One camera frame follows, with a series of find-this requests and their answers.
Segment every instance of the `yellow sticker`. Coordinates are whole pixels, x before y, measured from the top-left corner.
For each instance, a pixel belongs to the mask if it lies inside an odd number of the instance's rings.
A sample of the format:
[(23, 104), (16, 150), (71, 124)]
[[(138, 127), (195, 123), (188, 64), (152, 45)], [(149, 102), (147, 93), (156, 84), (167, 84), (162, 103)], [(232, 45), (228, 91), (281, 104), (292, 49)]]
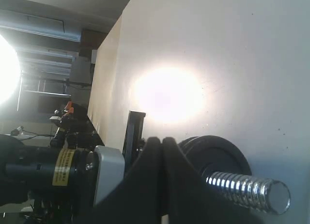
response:
[(70, 167), (75, 150), (61, 149), (59, 152), (54, 176), (53, 186), (67, 186), (69, 180)]

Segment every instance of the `silver threaded rod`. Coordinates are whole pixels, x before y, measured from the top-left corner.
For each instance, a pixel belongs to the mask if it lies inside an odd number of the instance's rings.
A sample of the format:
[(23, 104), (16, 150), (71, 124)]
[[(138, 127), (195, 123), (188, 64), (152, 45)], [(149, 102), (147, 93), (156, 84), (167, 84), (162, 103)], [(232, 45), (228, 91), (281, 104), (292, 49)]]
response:
[(291, 204), (287, 186), (273, 179), (215, 172), (206, 183), (237, 205), (275, 215), (283, 214)]

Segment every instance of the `bolt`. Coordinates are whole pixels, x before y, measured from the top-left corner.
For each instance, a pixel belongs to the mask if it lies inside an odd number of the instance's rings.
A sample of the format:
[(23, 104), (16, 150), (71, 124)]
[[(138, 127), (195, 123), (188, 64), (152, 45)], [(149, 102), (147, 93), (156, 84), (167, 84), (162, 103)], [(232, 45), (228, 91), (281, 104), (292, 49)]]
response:
[(287, 186), (273, 179), (215, 172), (206, 183), (237, 205), (275, 215), (283, 214), (291, 204)]
[(93, 163), (86, 164), (85, 169), (86, 169), (86, 171), (92, 170), (93, 169)]

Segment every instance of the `black disc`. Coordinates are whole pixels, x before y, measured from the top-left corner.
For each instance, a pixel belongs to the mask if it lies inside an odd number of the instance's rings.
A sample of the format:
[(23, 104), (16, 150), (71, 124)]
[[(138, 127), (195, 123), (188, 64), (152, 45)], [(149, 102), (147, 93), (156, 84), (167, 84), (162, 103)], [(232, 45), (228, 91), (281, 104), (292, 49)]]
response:
[(208, 135), (190, 138), (180, 144), (183, 153), (203, 179), (216, 171), (251, 175), (242, 152), (224, 138)]

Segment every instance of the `white wall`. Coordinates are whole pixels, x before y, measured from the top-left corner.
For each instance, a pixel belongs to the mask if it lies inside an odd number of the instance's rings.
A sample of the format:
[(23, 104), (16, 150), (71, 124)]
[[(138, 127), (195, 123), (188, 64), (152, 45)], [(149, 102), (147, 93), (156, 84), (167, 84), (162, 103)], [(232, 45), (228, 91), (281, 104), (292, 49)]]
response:
[[(254, 175), (279, 179), (291, 190), (291, 208), (282, 216), (257, 214), (264, 223), (307, 223), (308, 2), (131, 0), (122, 14), (116, 74), (110, 78), (115, 81), (114, 87), (93, 90), (90, 102), (96, 104), (102, 94), (112, 94), (110, 112), (101, 113), (108, 117), (106, 145), (122, 148), (129, 110), (146, 112), (144, 137), (174, 136), (181, 141), (190, 136), (219, 135), (241, 149)], [(98, 52), (97, 64), (100, 60), (101, 64), (107, 62)], [(184, 107), (188, 108), (192, 98), (184, 85), (172, 78), (170, 90), (166, 94), (161, 91), (162, 81), (169, 76), (165, 74), (144, 86), (143, 97), (137, 96), (139, 80), (161, 69), (191, 75), (196, 84), (188, 88), (196, 89), (194, 95), (203, 106), (193, 107), (189, 115)], [(97, 71), (94, 79), (101, 80)], [(171, 106), (169, 101), (180, 96), (170, 94), (175, 86), (184, 98)], [(154, 107), (162, 116), (155, 117)], [(176, 112), (179, 121), (162, 119)]]

